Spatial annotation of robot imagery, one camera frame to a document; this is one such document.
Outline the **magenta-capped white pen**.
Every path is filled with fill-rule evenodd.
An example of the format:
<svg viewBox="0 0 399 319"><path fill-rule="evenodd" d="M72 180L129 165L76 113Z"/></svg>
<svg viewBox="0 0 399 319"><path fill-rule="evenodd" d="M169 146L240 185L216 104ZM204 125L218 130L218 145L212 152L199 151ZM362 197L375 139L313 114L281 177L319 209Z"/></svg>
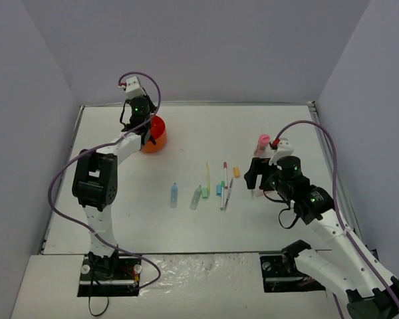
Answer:
<svg viewBox="0 0 399 319"><path fill-rule="evenodd" d="M223 172L224 172L224 178L225 178L225 183L227 184L228 181L228 174L227 174L227 162L223 162Z"/></svg>

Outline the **light green highlighter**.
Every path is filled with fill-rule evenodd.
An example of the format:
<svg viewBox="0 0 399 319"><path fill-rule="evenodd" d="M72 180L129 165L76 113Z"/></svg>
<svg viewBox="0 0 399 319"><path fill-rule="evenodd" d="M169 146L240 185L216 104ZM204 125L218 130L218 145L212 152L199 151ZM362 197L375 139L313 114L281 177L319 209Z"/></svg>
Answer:
<svg viewBox="0 0 399 319"><path fill-rule="evenodd" d="M194 194L193 194L193 197L192 197L192 200L190 203L190 209L192 209L192 210L197 209L200 197L201 197L201 186L199 185L194 191Z"/></svg>

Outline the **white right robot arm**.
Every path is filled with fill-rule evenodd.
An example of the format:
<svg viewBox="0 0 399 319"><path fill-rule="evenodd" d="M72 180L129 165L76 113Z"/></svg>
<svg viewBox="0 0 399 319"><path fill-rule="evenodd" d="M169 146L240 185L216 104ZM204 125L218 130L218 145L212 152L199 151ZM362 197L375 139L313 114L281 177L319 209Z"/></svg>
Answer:
<svg viewBox="0 0 399 319"><path fill-rule="evenodd" d="M282 250L282 267L315 279L333 293L336 303L345 302L351 318L395 318L399 315L399 278L387 270L348 225L335 202L322 187L313 185L301 170L296 156L271 163L253 158L244 179L254 189L274 190L293 208L297 219L327 244L335 263L320 256L312 246L298 240Z"/></svg>

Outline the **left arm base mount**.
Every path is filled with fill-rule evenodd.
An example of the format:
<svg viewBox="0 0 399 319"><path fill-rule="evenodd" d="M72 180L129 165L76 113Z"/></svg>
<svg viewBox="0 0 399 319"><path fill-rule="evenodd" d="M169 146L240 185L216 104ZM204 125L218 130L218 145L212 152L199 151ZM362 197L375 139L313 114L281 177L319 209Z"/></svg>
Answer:
<svg viewBox="0 0 399 319"><path fill-rule="evenodd" d="M101 317L112 297L137 297L140 293L142 261L114 253L100 258L89 253L84 256L78 280L78 297L85 297L93 318Z"/></svg>

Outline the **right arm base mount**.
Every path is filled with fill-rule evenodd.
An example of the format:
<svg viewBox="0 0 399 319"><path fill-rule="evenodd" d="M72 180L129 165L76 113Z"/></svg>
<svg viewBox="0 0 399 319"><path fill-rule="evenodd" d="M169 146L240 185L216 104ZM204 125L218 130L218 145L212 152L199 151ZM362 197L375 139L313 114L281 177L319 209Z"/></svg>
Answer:
<svg viewBox="0 0 399 319"><path fill-rule="evenodd" d="M311 276L299 272L294 257L311 246L298 240L281 252L260 253L261 275L265 293L324 291L325 287Z"/></svg>

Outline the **orange round desk organizer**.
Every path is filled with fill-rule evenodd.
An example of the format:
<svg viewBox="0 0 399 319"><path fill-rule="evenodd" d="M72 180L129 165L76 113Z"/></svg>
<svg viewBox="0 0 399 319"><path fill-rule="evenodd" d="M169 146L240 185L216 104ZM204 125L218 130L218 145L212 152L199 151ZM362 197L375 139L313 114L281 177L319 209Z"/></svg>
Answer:
<svg viewBox="0 0 399 319"><path fill-rule="evenodd" d="M151 141L148 141L142 149L142 152L145 154L156 153L162 150L166 145L167 142L166 124L161 117L155 116L152 119L152 127L150 133L156 143L153 144Z"/></svg>

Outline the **light blue highlighter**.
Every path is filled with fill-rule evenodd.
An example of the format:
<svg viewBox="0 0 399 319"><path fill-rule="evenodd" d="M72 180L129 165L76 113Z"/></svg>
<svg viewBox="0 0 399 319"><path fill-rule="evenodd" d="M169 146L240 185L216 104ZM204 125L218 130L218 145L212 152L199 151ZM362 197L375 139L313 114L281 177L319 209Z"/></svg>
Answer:
<svg viewBox="0 0 399 319"><path fill-rule="evenodd" d="M170 207L176 208L177 202L178 202L178 186L177 186L176 182L174 182L174 184L171 188L171 194L170 194Z"/></svg>

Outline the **small orange cap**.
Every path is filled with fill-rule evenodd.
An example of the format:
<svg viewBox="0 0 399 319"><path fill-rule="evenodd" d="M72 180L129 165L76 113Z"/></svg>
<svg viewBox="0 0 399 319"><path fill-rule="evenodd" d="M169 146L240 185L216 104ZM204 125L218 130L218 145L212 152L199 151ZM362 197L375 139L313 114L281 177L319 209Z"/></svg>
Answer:
<svg viewBox="0 0 399 319"><path fill-rule="evenodd" d="M233 168L233 175L235 178L239 178L240 177L240 171L238 167L234 167Z"/></svg>

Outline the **pink-capped clear bottle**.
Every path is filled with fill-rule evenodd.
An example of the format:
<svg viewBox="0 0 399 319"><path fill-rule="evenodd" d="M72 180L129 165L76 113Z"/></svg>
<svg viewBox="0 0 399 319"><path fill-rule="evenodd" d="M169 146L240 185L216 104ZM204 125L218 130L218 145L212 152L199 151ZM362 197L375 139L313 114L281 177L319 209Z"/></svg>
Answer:
<svg viewBox="0 0 399 319"><path fill-rule="evenodd" d="M271 142L271 137L269 135L261 134L259 136L255 151L253 153L254 156L259 158L262 157L265 154L266 149L269 146L270 142Z"/></svg>

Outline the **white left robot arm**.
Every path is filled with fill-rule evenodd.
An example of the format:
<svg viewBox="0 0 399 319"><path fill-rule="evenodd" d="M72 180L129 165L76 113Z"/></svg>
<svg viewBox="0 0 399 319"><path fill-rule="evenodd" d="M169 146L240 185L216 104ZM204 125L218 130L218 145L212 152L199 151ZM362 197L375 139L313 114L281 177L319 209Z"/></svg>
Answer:
<svg viewBox="0 0 399 319"><path fill-rule="evenodd" d="M111 207L118 191L118 165L151 140L150 122L156 107L146 93L127 99L132 115L111 146L101 147L78 160L72 194L84 209L90 230L90 255L98 257L97 271L106 278L120 271L117 242L112 230Z"/></svg>

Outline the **yellow thin pen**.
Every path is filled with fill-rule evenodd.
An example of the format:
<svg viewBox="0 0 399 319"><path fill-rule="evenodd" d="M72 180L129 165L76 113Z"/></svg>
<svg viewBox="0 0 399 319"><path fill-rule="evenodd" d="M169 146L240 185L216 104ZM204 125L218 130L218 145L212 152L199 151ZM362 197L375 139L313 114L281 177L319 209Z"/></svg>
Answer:
<svg viewBox="0 0 399 319"><path fill-rule="evenodd" d="M207 191L210 193L211 190L211 180L210 180L210 172L209 172L209 163L205 163L205 171L206 171L206 182L207 182Z"/></svg>

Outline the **green-capped white pen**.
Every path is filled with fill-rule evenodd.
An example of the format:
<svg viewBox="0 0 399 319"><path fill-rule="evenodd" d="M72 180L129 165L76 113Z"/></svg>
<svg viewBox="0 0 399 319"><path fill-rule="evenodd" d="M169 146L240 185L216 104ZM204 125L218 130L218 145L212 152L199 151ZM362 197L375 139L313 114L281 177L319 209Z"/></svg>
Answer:
<svg viewBox="0 0 399 319"><path fill-rule="evenodd" d="M224 210L224 191L225 191L225 182L221 181L219 184L219 195L220 195L220 210Z"/></svg>

